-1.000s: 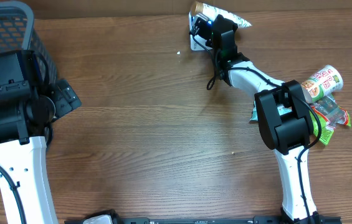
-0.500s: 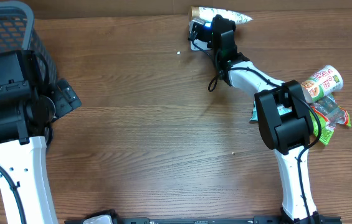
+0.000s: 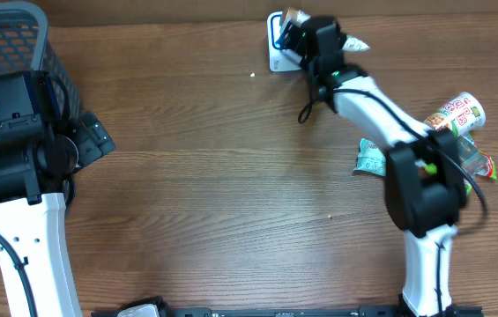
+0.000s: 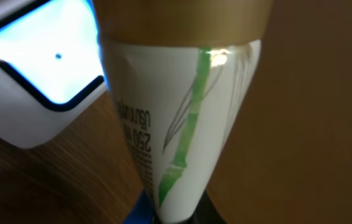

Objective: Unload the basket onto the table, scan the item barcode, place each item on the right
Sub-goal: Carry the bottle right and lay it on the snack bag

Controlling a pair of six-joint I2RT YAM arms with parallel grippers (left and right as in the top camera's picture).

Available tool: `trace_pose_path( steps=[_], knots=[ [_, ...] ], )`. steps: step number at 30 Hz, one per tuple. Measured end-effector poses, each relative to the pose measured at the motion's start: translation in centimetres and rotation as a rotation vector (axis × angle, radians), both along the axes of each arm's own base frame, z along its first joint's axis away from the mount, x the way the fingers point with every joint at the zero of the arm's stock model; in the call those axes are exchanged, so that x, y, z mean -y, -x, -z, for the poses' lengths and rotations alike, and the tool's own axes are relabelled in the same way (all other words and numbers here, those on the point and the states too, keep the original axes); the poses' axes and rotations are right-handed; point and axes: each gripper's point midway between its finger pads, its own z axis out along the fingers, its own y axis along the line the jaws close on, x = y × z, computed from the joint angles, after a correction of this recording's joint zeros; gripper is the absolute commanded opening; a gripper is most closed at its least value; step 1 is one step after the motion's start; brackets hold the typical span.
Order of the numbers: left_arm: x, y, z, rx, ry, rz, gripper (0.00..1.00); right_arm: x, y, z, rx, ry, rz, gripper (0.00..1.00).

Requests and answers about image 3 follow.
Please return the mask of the white tube with gold cap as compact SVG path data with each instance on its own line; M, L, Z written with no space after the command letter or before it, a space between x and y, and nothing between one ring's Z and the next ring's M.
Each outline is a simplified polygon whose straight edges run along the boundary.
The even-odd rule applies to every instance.
M304 11L288 7L282 12L279 19L279 36L275 43L287 43L287 34L290 27L302 28L302 25L311 19L311 16ZM349 52L361 52L370 50L370 46L363 40L352 35L344 34L342 36L341 49Z

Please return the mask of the teal snack packet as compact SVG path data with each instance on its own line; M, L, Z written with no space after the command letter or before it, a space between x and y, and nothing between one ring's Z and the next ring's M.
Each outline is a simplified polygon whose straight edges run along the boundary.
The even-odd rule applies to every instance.
M381 177L386 174L386 158L383 152L375 143L366 138L360 140L354 171L371 173Z

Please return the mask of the cup noodles container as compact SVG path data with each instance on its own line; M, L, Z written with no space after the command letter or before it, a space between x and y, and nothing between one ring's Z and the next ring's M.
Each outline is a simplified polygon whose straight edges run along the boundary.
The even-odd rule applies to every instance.
M473 129L481 129L486 119L478 100L468 92L461 92L440 106L424 123L432 129L449 129L455 136L462 136Z

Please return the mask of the green chip bag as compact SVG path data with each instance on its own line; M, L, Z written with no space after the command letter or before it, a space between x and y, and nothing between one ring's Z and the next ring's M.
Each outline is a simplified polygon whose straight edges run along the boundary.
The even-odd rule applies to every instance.
M457 153L461 167L474 179L482 176L491 180L497 179L495 163L485 152L474 143L469 133L455 135L457 139Z

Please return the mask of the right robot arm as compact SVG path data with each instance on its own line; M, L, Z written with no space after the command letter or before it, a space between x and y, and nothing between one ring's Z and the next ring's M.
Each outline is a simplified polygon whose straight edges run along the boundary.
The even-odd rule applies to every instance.
M449 290L450 257L459 214L467 204L457 137L412 118L387 97L375 80L345 54L368 45L344 33L333 16L309 16L287 8L267 19L270 69L301 70L309 101L298 122L316 103L359 127L385 157L384 200L404 234L405 284L390 316L481 316L480 307L458 306Z

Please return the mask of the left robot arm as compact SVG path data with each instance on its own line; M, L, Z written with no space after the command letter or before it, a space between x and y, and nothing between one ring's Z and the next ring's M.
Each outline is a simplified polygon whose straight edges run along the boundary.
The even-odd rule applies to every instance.
M73 176L115 150L92 113L72 116L62 80L0 75L0 270L13 316L82 314L65 238Z

